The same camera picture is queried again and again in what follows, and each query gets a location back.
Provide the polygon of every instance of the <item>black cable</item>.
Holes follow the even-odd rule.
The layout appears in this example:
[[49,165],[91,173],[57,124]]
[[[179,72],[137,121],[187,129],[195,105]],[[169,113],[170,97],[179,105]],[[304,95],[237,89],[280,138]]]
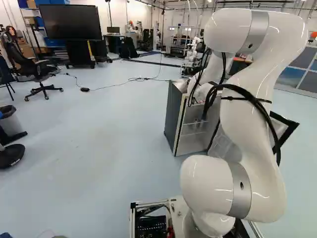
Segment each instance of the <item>black cable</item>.
[[273,139],[274,139],[275,148],[276,148],[276,162],[277,162],[277,165],[279,166],[280,161],[281,161],[281,148],[280,148],[278,137],[277,137],[276,131],[274,129],[274,126],[272,124],[271,118],[269,117],[269,114],[267,113],[267,111],[264,108],[264,106],[249,91],[247,91],[246,89],[241,88],[241,87],[239,87],[237,85],[233,85],[233,84],[221,84],[221,85],[214,86],[208,92],[208,94],[210,92],[212,94],[215,94],[218,90],[222,90],[223,88],[233,90],[233,91],[239,93],[240,95],[244,96],[246,98],[246,100],[249,101],[254,107],[256,107],[256,109],[263,116],[263,118],[267,122],[267,125],[268,125],[268,127],[269,127],[269,129],[270,129],[270,131],[272,133]]
[[[159,64],[159,70],[158,70],[158,74],[155,76],[155,77],[152,77],[152,78],[143,78],[143,77],[134,77],[134,78],[129,78],[128,81],[124,82],[124,83],[119,83],[119,84],[114,84],[114,85],[109,85],[109,86],[104,86],[104,87],[100,87],[100,88],[95,88],[95,89],[90,89],[90,91],[96,91],[96,90],[100,90],[100,89],[104,89],[104,88],[110,88],[110,87],[115,87],[115,86],[121,86],[123,84],[126,84],[126,83],[130,83],[130,82],[134,82],[134,81],[137,81],[137,82],[143,82],[143,81],[147,81],[147,80],[154,80],[154,81],[164,81],[164,82],[168,82],[169,80],[159,80],[159,79],[156,79],[159,74],[160,74],[160,71],[161,71],[161,68],[162,68],[162,52],[160,54],[160,64]],[[83,88],[82,86],[80,86],[78,84],[78,78],[75,76],[75,75],[71,75],[69,73],[62,73],[63,75],[68,75],[68,76],[71,76],[71,77],[74,77],[76,79],[76,86],[79,87],[79,88]]]
[[[224,78],[226,76],[226,54],[224,52],[221,52],[221,56],[222,56],[222,76],[221,76],[221,79],[219,81],[219,84],[222,84],[224,82]],[[213,105],[213,102],[215,101],[216,97],[217,97],[217,94],[213,94],[212,90],[210,90],[207,93],[205,104],[204,104],[204,112],[203,112],[203,116],[202,116],[203,120],[206,120],[207,111]]]
[[201,63],[200,63],[201,71],[199,71],[198,78],[196,78],[196,82],[195,82],[195,84],[194,84],[194,87],[193,87],[192,91],[191,91],[190,94],[189,94],[189,99],[188,99],[188,104],[187,104],[188,107],[191,107],[191,106],[195,103],[195,100],[196,100],[196,99],[194,98],[194,93],[195,93],[195,90],[196,90],[196,88],[197,88],[197,86],[198,86],[198,84],[199,84],[199,81],[200,81],[200,79],[201,79],[201,77],[202,77],[202,74],[203,74],[204,69],[206,68],[206,64],[207,64],[207,59],[206,59],[205,62],[204,62],[204,65],[203,65],[203,59],[204,59],[205,54],[206,54],[206,53],[209,53],[209,51],[210,51],[210,49],[207,48],[207,49],[204,51],[204,53],[203,53],[202,61],[201,61]]
[[210,139],[210,141],[209,141],[209,144],[208,144],[208,147],[207,147],[207,153],[208,153],[208,151],[209,151],[210,148],[211,148],[213,139],[214,139],[215,136],[217,135],[217,132],[218,132],[218,129],[219,129],[219,125],[220,125],[220,118],[218,119],[217,125],[216,125],[215,129],[213,130],[212,137],[211,137],[211,139]]

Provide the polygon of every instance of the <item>monitor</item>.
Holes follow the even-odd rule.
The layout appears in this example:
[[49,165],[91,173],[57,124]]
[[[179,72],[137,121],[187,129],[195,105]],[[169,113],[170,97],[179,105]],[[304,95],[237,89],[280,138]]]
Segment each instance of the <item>monitor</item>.
[[120,33],[120,27],[117,26],[108,26],[107,27],[107,32],[108,33]]
[[94,5],[41,4],[39,9],[50,39],[102,39],[98,8]]

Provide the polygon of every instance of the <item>gray floor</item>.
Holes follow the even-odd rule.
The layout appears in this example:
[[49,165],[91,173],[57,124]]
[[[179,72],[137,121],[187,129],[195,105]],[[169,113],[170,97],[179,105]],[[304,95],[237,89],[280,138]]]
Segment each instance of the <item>gray floor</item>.
[[[156,76],[159,66],[118,60],[65,72],[94,89]],[[158,79],[178,77],[179,68],[163,66]],[[50,91],[48,101],[38,94],[29,102],[24,96],[37,84],[12,84],[13,104],[29,135],[19,141],[26,146],[23,160],[0,172],[0,233],[36,238],[52,230],[69,238],[126,238],[131,201],[181,192],[179,168],[185,157],[174,158],[163,135],[168,83],[130,82],[90,93],[66,75],[45,81],[52,83],[64,92]],[[275,90],[273,110],[301,125],[282,148],[287,212],[274,224],[260,225],[267,238],[315,232],[316,102]],[[0,105],[7,104],[12,101],[2,88]]]

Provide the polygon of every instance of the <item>black monitor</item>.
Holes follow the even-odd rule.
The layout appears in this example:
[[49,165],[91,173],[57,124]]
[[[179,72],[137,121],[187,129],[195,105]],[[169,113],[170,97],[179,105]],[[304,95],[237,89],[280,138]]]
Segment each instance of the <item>black monitor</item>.
[[108,33],[120,33],[120,27],[117,26],[108,26],[107,27]]
[[50,39],[101,40],[98,8],[94,5],[39,5]]

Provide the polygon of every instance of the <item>metal frame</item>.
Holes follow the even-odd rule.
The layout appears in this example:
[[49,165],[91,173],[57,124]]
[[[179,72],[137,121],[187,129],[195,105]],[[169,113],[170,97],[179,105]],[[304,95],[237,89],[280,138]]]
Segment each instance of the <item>metal frame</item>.
[[33,43],[32,43],[32,39],[31,39],[31,36],[30,36],[30,33],[29,33],[28,26],[27,26],[26,21],[25,21],[25,19],[24,19],[24,15],[23,15],[23,11],[22,11],[23,9],[25,9],[25,10],[36,10],[36,11],[40,11],[40,10],[39,10],[38,8],[20,8],[20,13],[21,13],[21,16],[22,16],[24,25],[25,25],[26,34],[27,34],[28,37],[29,37],[29,42],[30,42],[31,48],[32,48],[32,50],[33,50],[33,52],[34,52],[34,55],[35,55],[36,59],[39,60],[39,57],[38,57],[38,55],[37,55],[37,53],[36,53],[36,51],[35,51],[35,48],[34,48],[34,46],[33,46]]
[[309,71],[310,71],[310,72],[317,73],[317,70],[312,70],[312,69],[310,69],[310,68],[312,67],[314,61],[316,60],[316,57],[317,57],[317,52],[316,52],[316,54],[314,55],[312,61],[310,62],[310,64],[308,65],[307,68],[299,68],[299,67],[288,66],[289,68],[296,68],[296,69],[300,69],[300,70],[305,71],[305,73],[303,74],[301,80],[300,80],[299,83],[297,84],[296,89],[298,89],[299,86],[301,86],[301,84],[302,84],[304,78],[306,77],[306,75],[307,75],[307,73],[308,73]]
[[[187,0],[172,0],[172,1],[168,1],[168,2],[179,2],[179,1],[184,1],[186,2]],[[238,5],[239,3],[248,3],[247,5]],[[276,3],[277,5],[270,5],[270,6],[266,6],[266,5],[261,5],[262,3]],[[281,11],[283,11],[284,9],[293,9],[293,10],[299,10],[299,11],[303,11],[303,10],[309,10],[309,16],[311,15],[312,11],[316,11],[317,9],[314,8],[316,1],[314,0],[312,6],[310,8],[305,8],[303,7],[304,5],[302,4],[302,6],[300,6],[298,4],[298,1],[291,1],[291,0],[214,0],[212,1],[212,4],[210,4],[210,6],[207,4],[205,4],[205,2],[202,4],[202,7],[199,7],[198,9],[212,9],[214,12],[216,10],[216,8],[279,8],[281,9]],[[181,5],[175,5],[175,6],[180,6],[180,8],[175,8],[174,10],[187,10],[189,8],[186,8],[186,4],[184,5],[184,7],[181,7]]]
[[[176,29],[178,29],[178,31],[182,28],[191,28],[191,33],[192,32],[197,32],[200,31],[200,28],[199,27],[195,27],[195,26],[169,26],[168,27],[168,31],[171,31],[170,28],[175,28],[174,30],[172,31],[175,31]],[[186,56],[186,46],[188,43],[190,43],[191,40],[194,39],[194,37],[191,37],[191,34],[188,34],[188,30],[186,31],[186,39],[185,39],[185,44],[184,44],[184,48],[183,48],[183,56]],[[167,54],[170,54],[170,48],[172,47],[177,47],[177,46],[181,46],[181,41],[182,41],[182,36],[177,36],[176,37],[176,44],[174,44],[174,38],[175,36],[170,36],[170,42],[168,44],[166,44],[166,53]]]
[[[130,231],[130,238],[135,238],[135,214],[138,211],[138,209],[142,208],[150,208],[150,207],[162,207],[166,206],[168,208],[172,207],[172,204],[170,204],[170,201],[168,199],[158,201],[158,202],[149,202],[149,203],[143,203],[142,201],[132,202],[130,205],[130,216],[129,216],[129,231]],[[250,225],[254,235],[256,238],[264,238],[262,232],[260,231],[258,225],[255,222],[248,221],[248,224]]]

